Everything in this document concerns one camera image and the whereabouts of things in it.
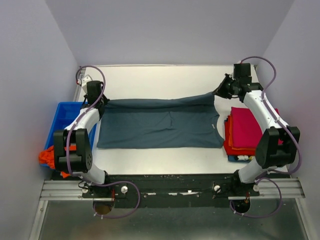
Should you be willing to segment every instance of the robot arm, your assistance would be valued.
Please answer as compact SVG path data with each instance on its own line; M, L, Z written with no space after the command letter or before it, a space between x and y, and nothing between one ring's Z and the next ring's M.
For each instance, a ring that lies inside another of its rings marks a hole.
M88 182L104 184L107 173L98 168L94 161L88 133L102 118L108 99L103 96L93 108L88 108L97 100L102 92L102 82L93 81L90 76L81 80L81 87L86 93L87 104L83 103L79 116L83 115L79 122L74 120L63 130L53 133L54 165L58 171L68 172L66 156L66 139L68 132L75 124L71 133L70 145L75 145L75 150L69 151L70 165L73 175L85 178Z
M255 160L235 172L240 183L249 184L254 183L258 176L269 170L294 162L297 148L280 123L286 126L297 142L300 131L297 127L290 127L273 107L271 107L272 114L270 113L262 101L262 86L260 83L252 83L249 63L235 64L233 69L233 74L225 74L224 80L213 93L225 99L238 96L239 100L251 110L263 132L255 151ZM271 106L268 99L266 97L264 99Z

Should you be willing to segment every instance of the blue plastic bin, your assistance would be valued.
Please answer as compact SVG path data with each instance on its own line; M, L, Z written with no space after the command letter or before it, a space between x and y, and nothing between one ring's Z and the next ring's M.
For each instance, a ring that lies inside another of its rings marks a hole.
M48 138L46 140L44 150L48 149L54 144L54 132L56 130L64 129L69 126L79 115L82 102L60 102L56 108L54 119L50 128ZM89 133L89 141L91 149L94 146L96 127L94 125L92 130ZM47 164L41 164L41 166L49 167Z

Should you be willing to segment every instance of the white table surface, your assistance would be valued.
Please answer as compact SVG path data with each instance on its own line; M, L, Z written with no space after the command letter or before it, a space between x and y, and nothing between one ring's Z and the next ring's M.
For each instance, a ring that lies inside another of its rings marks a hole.
M233 65L109 65L99 66L106 77L104 94L114 99L178 99L212 92L225 77L233 72ZM99 72L87 68L86 75L102 80ZM251 67L252 81L258 77ZM78 101L84 100L80 91ZM245 108L239 99L215 97L215 108L220 114L217 129L224 138L224 120L231 107ZM111 175L147 174L230 174L245 163L229 162L222 148L156 148L156 149L101 149L97 148L98 123L92 149L95 164Z

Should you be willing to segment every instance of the orange cloth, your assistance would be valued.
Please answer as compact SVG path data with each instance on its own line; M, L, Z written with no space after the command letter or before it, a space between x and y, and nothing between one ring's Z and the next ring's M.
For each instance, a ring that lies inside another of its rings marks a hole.
M232 132L233 132L233 117L230 114L228 116L228 122L229 122L229 141L228 145L233 149L233 150L245 150L245 151L256 151L255 148L243 148L243 147L233 147L233 139L232 139Z
M76 150L76 146L70 146L70 151ZM54 146L49 147L47 150L44 150L39 153L39 163L40 164L47 164L51 169L55 168L55 155L54 155ZM70 176L70 174L61 172L63 178Z

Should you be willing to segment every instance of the white wall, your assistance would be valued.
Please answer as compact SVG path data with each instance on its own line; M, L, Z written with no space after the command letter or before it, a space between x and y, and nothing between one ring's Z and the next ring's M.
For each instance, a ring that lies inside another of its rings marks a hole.
M80 65L223 65L262 55L293 0L46 2Z
M28 239L44 173L38 164L77 63L44 0L0 4L0 239Z
M319 0L295 0L263 55L274 63L278 73L268 98L284 119L301 131L303 163L296 175L315 226L320 226L319 10ZM264 84L273 75L265 63L258 65L257 73Z

